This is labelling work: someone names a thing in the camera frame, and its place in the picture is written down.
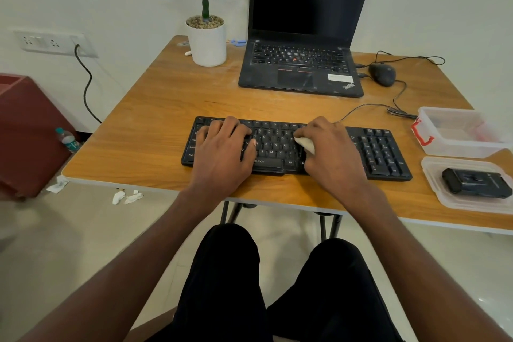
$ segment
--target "white wall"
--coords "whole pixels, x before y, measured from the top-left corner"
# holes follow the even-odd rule
[[[210,0],[229,38],[245,38],[247,0]],[[11,26],[77,30],[99,54],[86,59],[88,102],[103,119],[201,0],[0,0],[0,71],[31,76],[80,131],[97,124],[82,104],[87,74],[68,56],[19,49]],[[512,0],[367,0],[352,49],[443,55],[444,72],[474,107],[511,130]]]

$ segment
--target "person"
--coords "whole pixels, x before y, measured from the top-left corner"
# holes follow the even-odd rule
[[[167,212],[20,341],[124,340],[189,233],[251,174],[254,140],[240,158],[248,134],[233,117],[201,128],[190,183]],[[512,341],[398,220],[367,180],[342,124],[317,118],[295,135],[313,141],[316,154],[308,155],[305,170],[367,234],[419,341]],[[151,332],[143,326],[132,331],[142,330],[139,340],[151,342],[272,341],[272,335],[401,340],[362,255],[349,242],[329,239],[314,248],[294,285],[267,309],[259,261],[245,229],[214,226],[197,250],[172,321],[165,325],[160,318]]]

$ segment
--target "laptop keyboard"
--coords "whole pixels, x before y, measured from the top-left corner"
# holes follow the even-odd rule
[[[182,156],[182,164],[192,166],[196,149],[196,132],[214,119],[196,117]],[[303,123],[281,123],[261,120],[241,120],[252,133],[244,139],[242,154],[252,138],[256,141],[257,157],[253,173],[264,174],[306,174],[304,169],[306,153],[294,141],[293,133]],[[346,127],[368,179],[408,181],[412,179],[399,147],[389,130]]]
[[[255,43],[251,63],[312,67],[349,74],[343,50]]]

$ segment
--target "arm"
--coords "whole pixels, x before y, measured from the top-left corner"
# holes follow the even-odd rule
[[[343,125],[317,118],[294,136],[313,141],[305,170],[367,234],[419,341],[512,341],[399,221]]]
[[[189,186],[149,229],[20,339],[122,341],[190,232],[251,174],[256,141],[233,117],[197,132]]]

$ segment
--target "white flower pot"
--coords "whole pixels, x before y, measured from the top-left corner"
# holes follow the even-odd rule
[[[215,67],[226,61],[226,28],[192,28],[186,23],[192,60],[202,67]]]

